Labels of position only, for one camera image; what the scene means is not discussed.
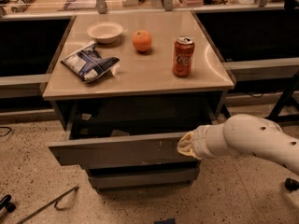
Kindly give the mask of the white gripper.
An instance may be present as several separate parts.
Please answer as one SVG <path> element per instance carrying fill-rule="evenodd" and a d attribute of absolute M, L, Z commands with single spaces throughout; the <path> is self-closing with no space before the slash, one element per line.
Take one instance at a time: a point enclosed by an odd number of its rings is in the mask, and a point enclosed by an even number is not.
<path fill-rule="evenodd" d="M 223 125 L 201 125 L 192 132 L 185 133 L 178 141 L 177 151 L 197 160 L 223 156 L 225 154 Z"/>

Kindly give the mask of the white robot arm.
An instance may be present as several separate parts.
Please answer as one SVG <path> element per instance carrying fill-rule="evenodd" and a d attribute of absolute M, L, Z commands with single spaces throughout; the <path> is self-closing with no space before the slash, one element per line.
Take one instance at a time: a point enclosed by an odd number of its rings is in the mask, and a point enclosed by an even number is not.
<path fill-rule="evenodd" d="M 200 125 L 178 141 L 180 154 L 198 160 L 251 155 L 272 161 L 299 175 L 299 140 L 274 121 L 238 114 L 217 125 Z"/>

